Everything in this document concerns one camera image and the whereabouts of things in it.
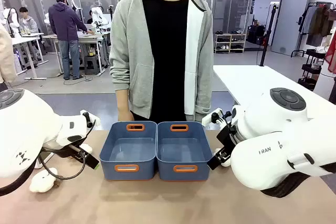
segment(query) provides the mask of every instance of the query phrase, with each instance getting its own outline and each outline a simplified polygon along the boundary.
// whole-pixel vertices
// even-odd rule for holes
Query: hand
[[[134,121],[134,116],[131,111],[119,111],[118,112],[118,121]]]

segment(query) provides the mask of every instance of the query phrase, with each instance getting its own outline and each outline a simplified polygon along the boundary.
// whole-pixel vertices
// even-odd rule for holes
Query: purple jacket
[[[58,40],[78,40],[77,27],[83,31],[88,31],[75,11],[62,2],[49,7],[48,12],[51,29],[57,35]]]

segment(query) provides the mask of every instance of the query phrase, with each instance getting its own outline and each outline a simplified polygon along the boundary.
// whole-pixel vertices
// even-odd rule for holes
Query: open door
[[[299,47],[299,17],[304,13],[308,0],[282,0],[272,49],[284,55],[291,55]]]

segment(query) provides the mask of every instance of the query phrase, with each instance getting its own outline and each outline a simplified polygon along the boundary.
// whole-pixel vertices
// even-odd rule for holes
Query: blue bin
[[[207,180],[212,152],[198,122],[162,122],[157,127],[156,151],[162,180]]]
[[[154,176],[156,153],[154,122],[117,122],[100,153],[108,180],[147,180]]]

